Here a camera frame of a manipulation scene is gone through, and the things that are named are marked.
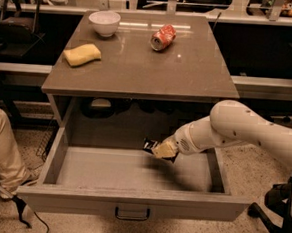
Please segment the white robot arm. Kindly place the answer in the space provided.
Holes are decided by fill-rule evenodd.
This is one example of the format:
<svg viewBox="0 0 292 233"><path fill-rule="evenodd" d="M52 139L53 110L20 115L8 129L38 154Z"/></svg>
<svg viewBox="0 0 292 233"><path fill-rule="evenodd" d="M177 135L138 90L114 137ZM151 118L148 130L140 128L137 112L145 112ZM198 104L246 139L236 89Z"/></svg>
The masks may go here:
<svg viewBox="0 0 292 233"><path fill-rule="evenodd" d="M181 126L161 143L154 142L152 154L174 158L178 153L191 155L244 142L267 151L292 170L292 129L267 121L233 100L216 103L207 117Z"/></svg>

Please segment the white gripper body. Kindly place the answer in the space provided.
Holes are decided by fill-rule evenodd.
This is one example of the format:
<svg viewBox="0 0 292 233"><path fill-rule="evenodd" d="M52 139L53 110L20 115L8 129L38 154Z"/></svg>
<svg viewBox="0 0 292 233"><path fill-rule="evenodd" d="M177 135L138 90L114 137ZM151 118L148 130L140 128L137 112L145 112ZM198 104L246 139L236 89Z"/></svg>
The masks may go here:
<svg viewBox="0 0 292 233"><path fill-rule="evenodd" d="M174 133L174 140L175 140L175 144L177 145L178 150L182 154L191 155L191 154L200 152L200 149L197 148L192 142L189 126L184 125L180 127Z"/></svg>

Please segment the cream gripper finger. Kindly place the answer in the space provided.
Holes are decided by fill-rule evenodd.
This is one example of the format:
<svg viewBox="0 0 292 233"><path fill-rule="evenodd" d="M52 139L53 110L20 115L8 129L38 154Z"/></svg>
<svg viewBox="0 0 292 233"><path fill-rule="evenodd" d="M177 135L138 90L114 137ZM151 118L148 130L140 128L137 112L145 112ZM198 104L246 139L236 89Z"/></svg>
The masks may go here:
<svg viewBox="0 0 292 233"><path fill-rule="evenodd" d="M156 142L152 148L152 154L159 159L174 158L178 153L176 141L172 138L166 138L164 141Z"/></svg>

